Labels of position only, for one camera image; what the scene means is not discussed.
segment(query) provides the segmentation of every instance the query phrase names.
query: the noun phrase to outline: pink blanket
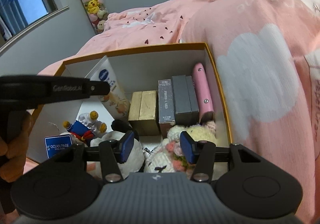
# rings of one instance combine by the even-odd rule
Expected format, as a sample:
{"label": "pink blanket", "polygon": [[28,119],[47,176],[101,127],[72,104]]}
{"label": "pink blanket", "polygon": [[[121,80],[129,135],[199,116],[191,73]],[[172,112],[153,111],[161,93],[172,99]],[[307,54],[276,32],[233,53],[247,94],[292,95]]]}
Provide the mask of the pink blanket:
{"label": "pink blanket", "polygon": [[218,0],[181,39],[213,51],[233,137],[295,176],[320,217],[320,0]]}

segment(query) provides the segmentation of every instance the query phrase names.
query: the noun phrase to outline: curtain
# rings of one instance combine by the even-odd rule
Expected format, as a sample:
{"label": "curtain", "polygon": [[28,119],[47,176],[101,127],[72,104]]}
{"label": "curtain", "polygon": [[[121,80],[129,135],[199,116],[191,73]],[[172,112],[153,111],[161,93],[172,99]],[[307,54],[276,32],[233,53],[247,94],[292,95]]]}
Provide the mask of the curtain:
{"label": "curtain", "polygon": [[0,0],[0,16],[12,35],[28,26],[18,0]]}

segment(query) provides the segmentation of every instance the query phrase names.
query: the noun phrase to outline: yellow plush foot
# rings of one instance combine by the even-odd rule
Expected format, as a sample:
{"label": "yellow plush foot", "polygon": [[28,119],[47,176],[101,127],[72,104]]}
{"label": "yellow plush foot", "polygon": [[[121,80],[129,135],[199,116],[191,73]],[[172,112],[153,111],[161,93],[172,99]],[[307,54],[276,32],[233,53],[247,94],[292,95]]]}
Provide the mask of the yellow plush foot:
{"label": "yellow plush foot", "polygon": [[70,125],[71,125],[71,124],[70,124],[69,121],[64,121],[64,122],[63,122],[63,127],[64,127],[64,128],[68,128]]}
{"label": "yellow plush foot", "polygon": [[101,126],[100,126],[100,132],[101,132],[101,133],[104,133],[106,130],[107,130],[107,125],[106,125],[106,123],[102,123]]}
{"label": "yellow plush foot", "polygon": [[96,119],[98,119],[98,113],[97,113],[97,111],[91,111],[90,112],[90,118],[92,119],[92,120],[96,120]]}

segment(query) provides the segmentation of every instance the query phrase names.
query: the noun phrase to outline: metal screw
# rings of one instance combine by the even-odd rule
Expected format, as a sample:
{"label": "metal screw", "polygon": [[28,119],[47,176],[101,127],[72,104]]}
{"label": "metal screw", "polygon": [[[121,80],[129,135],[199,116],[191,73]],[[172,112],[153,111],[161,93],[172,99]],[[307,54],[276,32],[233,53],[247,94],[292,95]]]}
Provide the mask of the metal screw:
{"label": "metal screw", "polygon": [[203,172],[199,172],[193,176],[193,179],[195,179],[198,182],[204,182],[204,181],[209,180],[209,175],[207,175],[206,173],[203,173]]}
{"label": "metal screw", "polygon": [[108,182],[118,182],[121,180],[121,176],[116,173],[110,173],[105,176]]}

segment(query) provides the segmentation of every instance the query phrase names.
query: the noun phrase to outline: white cloud pattern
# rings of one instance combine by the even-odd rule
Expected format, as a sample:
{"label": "white cloud pattern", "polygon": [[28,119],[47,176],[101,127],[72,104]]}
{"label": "white cloud pattern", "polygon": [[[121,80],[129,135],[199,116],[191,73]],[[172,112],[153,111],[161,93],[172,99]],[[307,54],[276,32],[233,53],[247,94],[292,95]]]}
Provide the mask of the white cloud pattern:
{"label": "white cloud pattern", "polygon": [[249,136],[249,120],[272,122],[294,106],[299,80],[285,39],[274,24],[256,35],[243,33],[217,58],[237,141]]}

